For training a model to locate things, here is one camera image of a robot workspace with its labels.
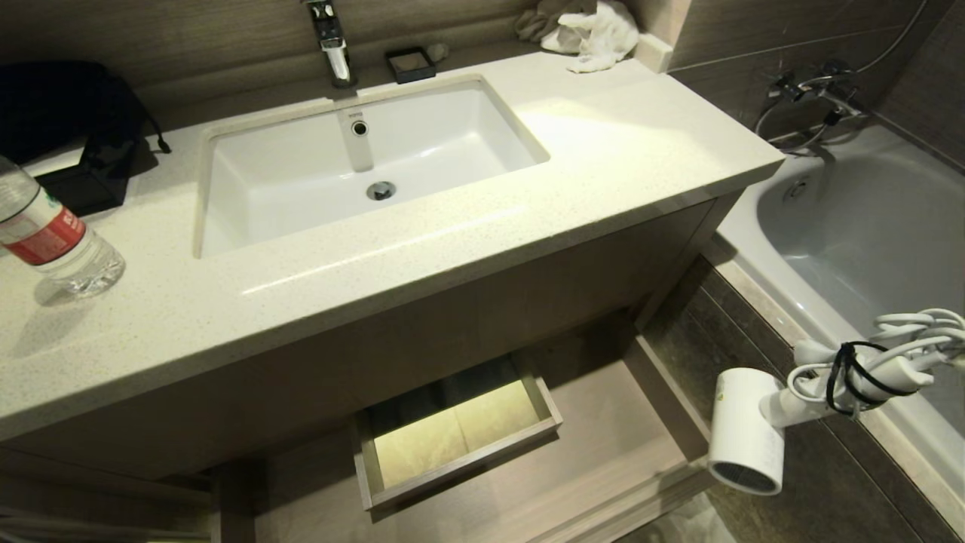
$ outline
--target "bathroom vanity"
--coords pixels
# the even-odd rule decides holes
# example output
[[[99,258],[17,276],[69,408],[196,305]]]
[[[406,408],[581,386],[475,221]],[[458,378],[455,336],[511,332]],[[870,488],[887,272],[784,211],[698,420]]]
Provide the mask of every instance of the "bathroom vanity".
[[[636,61],[567,62],[537,53],[171,132],[175,154],[91,220],[128,262],[100,297],[65,300],[0,257],[0,477],[89,508],[0,490],[0,529],[572,540],[710,484],[705,428],[630,323],[783,157]],[[313,172],[330,189],[313,192]],[[366,198],[383,182],[398,194]],[[521,374],[537,415],[477,447],[499,442],[500,459],[366,512],[354,468],[385,465],[364,458],[358,414],[507,354],[546,384]],[[385,489],[368,488],[373,506]],[[280,503],[257,529],[251,496]],[[320,516],[280,516],[303,501]]]

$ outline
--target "sink drain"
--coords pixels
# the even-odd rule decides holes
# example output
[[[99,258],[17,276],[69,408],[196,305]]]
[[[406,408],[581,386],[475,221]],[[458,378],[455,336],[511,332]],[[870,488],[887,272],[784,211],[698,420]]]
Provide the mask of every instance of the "sink drain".
[[[382,201],[391,198],[396,193],[396,186],[388,181],[374,183],[365,191],[372,200]]]

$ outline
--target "faucet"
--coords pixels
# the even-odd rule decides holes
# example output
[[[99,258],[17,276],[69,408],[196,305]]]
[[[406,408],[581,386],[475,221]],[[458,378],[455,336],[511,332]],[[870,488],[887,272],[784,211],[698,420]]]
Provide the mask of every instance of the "faucet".
[[[854,100],[858,93],[857,87],[847,87],[844,82],[857,73],[844,62],[832,60],[824,64],[813,77],[800,83],[794,82],[794,73],[789,71],[778,79],[770,93],[771,98],[783,97],[791,102],[811,100],[827,100],[834,105],[829,117],[832,125],[840,119],[861,117],[866,115],[863,106]]]
[[[345,36],[342,25],[335,15],[332,0],[304,0],[308,12],[312,16],[312,25],[318,37],[318,45],[328,57],[328,65],[332,69],[332,85],[338,89],[354,87],[357,78],[352,75],[348,63],[348,49],[345,47]]]
[[[842,87],[830,84],[817,93],[819,98],[828,100],[835,106],[835,113],[843,118],[861,117],[866,115],[866,110],[854,100],[854,95],[858,94],[858,88],[852,87],[845,92]]]

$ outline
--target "white sink basin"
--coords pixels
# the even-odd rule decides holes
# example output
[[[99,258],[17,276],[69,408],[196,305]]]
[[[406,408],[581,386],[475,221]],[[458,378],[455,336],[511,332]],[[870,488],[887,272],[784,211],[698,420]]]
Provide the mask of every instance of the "white sink basin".
[[[220,136],[213,142],[201,255],[548,159],[480,80]]]

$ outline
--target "water bottle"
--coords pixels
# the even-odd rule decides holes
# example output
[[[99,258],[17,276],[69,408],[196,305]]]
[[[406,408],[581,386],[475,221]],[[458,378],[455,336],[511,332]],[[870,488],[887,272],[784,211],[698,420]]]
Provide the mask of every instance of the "water bottle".
[[[104,291],[124,274],[124,258],[110,243],[4,157],[0,244],[77,296]]]

